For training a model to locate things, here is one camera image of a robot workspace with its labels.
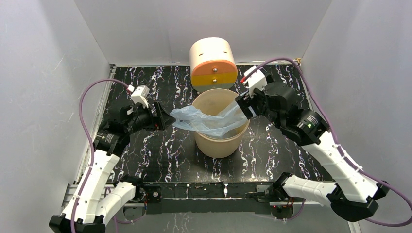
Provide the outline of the light blue plastic bag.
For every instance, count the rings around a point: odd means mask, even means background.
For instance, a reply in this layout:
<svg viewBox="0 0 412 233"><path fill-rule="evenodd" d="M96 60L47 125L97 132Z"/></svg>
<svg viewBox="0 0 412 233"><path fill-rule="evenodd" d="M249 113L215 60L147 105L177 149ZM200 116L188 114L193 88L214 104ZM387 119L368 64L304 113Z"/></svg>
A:
<svg viewBox="0 0 412 233"><path fill-rule="evenodd" d="M202 133L216 139L235 136L236 130L248 121L235 101L232 101L217 115L205 114L193 105L173 109L170 115L176 119L173 123L174 127Z"/></svg>

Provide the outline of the beige round trash bin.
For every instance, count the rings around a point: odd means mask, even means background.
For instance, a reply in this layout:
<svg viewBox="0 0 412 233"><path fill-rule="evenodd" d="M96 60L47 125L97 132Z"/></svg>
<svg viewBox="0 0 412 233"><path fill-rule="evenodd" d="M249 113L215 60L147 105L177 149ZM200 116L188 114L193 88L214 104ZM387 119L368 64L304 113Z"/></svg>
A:
<svg viewBox="0 0 412 233"><path fill-rule="evenodd" d="M216 115L235 101L238 93L228 89L211 89L195 98L192 105L207 115ZM211 158L224 158L233 154L241 145L243 135L249 127L246 121L240 127L230 130L222 137L211 137L202 133L194 133L199 150Z"/></svg>

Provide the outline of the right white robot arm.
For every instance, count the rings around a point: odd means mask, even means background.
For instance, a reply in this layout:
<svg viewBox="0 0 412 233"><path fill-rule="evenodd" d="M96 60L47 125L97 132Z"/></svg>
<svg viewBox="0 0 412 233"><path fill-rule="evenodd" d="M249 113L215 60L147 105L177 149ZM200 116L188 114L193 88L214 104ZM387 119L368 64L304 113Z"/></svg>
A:
<svg viewBox="0 0 412 233"><path fill-rule="evenodd" d="M374 215L377 200L387 195L388 188L361 174L359 167L350 165L351 157L340 154L328 123L317 112L300 108L292 88L270 83L252 94L237 96L235 101L248 119L266 117L284 136L313 156L333 179L318 182L284 172L265 191L267 197L315 201L350 222Z"/></svg>

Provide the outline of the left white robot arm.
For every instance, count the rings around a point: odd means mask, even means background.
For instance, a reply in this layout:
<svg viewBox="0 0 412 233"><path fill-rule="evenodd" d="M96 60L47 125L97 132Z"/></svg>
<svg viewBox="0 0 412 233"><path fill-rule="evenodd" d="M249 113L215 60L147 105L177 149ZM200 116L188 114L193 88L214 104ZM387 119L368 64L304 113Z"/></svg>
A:
<svg viewBox="0 0 412 233"><path fill-rule="evenodd" d="M76 191L62 213L49 221L53 232L104 233L110 219L124 204L143 200L142 179L130 175L117 182L106 197L101 195L132 134L141 130L162 131L176 121L159 102L154 106L154 114L141 103L124 106L101 124L92 145L93 155Z"/></svg>

